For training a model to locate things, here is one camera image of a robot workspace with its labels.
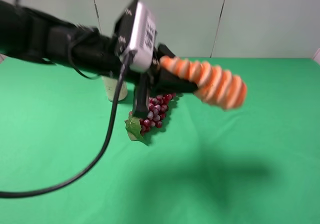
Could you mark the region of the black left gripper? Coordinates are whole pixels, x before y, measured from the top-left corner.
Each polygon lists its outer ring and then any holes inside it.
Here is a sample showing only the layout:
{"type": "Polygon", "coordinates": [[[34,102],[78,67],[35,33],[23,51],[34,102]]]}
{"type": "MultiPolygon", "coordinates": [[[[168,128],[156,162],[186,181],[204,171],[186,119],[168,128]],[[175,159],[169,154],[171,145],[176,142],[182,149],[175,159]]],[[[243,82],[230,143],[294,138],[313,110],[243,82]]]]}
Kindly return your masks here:
{"type": "Polygon", "coordinates": [[[151,65],[142,73],[134,88],[133,116],[145,118],[149,113],[149,98],[152,94],[194,93],[198,86],[194,82],[179,78],[164,68],[160,68],[159,59],[176,55],[163,43],[153,48],[151,65]]]}

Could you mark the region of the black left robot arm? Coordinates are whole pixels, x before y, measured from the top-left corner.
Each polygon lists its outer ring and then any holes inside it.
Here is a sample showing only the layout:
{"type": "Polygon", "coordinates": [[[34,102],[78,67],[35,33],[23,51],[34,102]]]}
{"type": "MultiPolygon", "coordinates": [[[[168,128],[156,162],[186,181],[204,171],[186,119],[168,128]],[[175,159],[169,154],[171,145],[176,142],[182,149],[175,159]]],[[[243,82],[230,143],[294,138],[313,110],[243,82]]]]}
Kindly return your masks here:
{"type": "Polygon", "coordinates": [[[39,10],[0,3],[0,52],[11,58],[44,65],[63,65],[135,85],[133,112],[147,114],[150,95],[193,93],[197,85],[160,66],[173,53],[155,46],[154,15],[132,0],[117,20],[111,37],[98,28],[73,24],[39,10]]]}

